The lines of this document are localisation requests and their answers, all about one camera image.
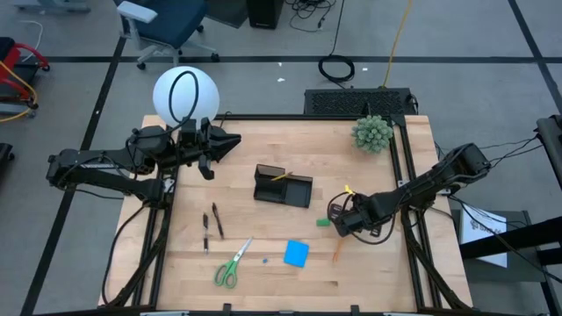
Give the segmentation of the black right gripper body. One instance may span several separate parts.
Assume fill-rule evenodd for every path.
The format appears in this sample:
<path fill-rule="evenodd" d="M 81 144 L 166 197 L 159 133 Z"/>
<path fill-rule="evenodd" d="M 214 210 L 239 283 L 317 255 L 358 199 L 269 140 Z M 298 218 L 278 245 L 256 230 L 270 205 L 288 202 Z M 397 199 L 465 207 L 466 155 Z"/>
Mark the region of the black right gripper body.
<path fill-rule="evenodd" d="M 348 195 L 342 205 L 335 202 L 339 197 L 336 195 L 328 202 L 328 219 L 340 237 L 378 227 L 375 195 Z"/>

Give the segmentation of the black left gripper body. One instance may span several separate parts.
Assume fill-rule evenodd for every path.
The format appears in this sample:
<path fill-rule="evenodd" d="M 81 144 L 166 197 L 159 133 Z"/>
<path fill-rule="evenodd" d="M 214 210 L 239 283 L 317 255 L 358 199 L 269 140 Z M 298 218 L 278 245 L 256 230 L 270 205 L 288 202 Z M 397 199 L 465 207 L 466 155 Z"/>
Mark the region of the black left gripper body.
<path fill-rule="evenodd" d="M 205 180 L 213 180 L 214 172 L 211 169 L 212 152 L 210 145 L 211 123 L 208 118 L 202 118 L 200 126 L 197 120 L 186 118 L 180 127 L 179 161 L 188 167 L 192 163 L 198 164 L 198 170 Z"/>

